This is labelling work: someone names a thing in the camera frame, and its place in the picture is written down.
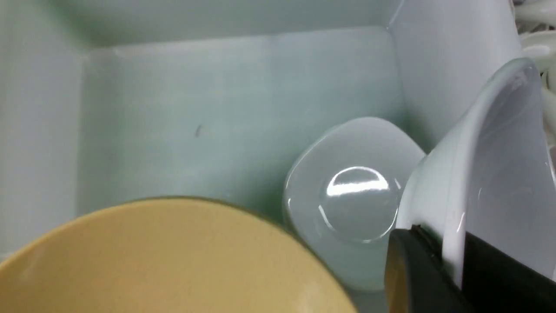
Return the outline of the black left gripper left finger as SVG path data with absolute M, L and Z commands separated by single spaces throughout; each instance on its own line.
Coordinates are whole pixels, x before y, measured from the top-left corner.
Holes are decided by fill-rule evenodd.
M 420 226 L 389 235 L 384 286 L 390 313 L 474 313 Z

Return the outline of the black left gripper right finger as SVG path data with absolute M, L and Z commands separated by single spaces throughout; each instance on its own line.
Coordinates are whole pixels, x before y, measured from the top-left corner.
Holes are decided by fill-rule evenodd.
M 461 291 L 475 313 L 554 313 L 556 285 L 466 233 Z

